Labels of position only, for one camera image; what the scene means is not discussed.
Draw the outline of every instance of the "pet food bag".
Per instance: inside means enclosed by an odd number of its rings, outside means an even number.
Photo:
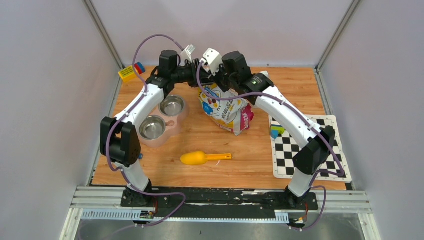
[[[218,98],[231,98],[235,95],[230,91],[223,92],[216,84],[205,86],[204,89],[212,96]],[[243,98],[229,101],[212,99],[199,88],[198,97],[204,112],[222,129],[228,130],[238,136],[243,130],[249,129],[254,114],[252,107]]]

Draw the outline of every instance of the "white backdrop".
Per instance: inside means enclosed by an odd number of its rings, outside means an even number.
[[[424,2],[364,0],[322,73],[384,240],[423,239]]]
[[[167,34],[183,47],[222,54],[240,51],[253,66],[316,65],[351,0],[92,0],[119,56],[130,65],[137,46]],[[152,40],[138,58],[158,63],[166,39]]]
[[[118,68],[81,0],[0,2],[0,239],[59,238]]]

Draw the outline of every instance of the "wooden tabletop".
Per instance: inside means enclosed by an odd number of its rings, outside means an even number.
[[[143,77],[148,77],[147,67]],[[324,107],[312,68],[252,67],[253,73],[268,71],[271,80],[282,94],[304,114],[324,115]],[[140,93],[139,80],[123,83],[113,115],[121,112]],[[165,145],[150,148],[141,145],[141,165],[153,186],[284,189],[290,179],[273,176],[273,157],[269,135],[268,114],[254,108],[250,129],[239,136],[219,128],[205,114],[197,88],[177,84],[172,94],[182,96],[190,113],[183,122],[180,134],[171,137]],[[206,154],[231,153],[232,160],[209,161],[203,165],[181,163],[183,154],[203,151]],[[101,156],[92,180],[93,185],[124,185],[119,172],[112,172],[106,157]],[[343,182],[315,181],[329,190],[346,190]]]

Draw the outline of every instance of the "black and white checkered pattern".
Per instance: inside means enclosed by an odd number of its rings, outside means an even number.
[[[336,117],[329,116],[319,116],[319,115],[308,115],[312,121],[318,123],[321,126],[333,126],[336,132],[335,142],[334,142],[334,153],[337,155],[338,159],[341,161],[345,174],[343,176],[337,177],[335,175],[329,175],[327,173],[320,173],[316,179],[318,180],[327,180],[327,181],[339,181],[339,182],[351,182],[352,177],[349,171],[348,163],[346,157],[342,151],[342,145],[340,142],[339,129],[337,127]],[[269,117],[270,123],[272,125],[280,125],[277,121]],[[293,137],[285,131],[282,135],[279,134],[276,139],[271,137],[272,144],[272,156],[273,156],[273,169],[274,176],[279,179],[291,179],[295,173],[295,166],[293,163],[293,157],[300,151],[299,146]],[[340,172],[339,166],[334,161],[333,156],[329,156],[327,161],[322,164],[320,169],[326,169],[331,172]]]

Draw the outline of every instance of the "yellow shovel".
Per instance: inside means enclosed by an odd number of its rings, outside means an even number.
[[[231,160],[231,153],[224,154],[205,154],[202,151],[194,151],[181,156],[181,162],[187,165],[201,165],[207,161]]]

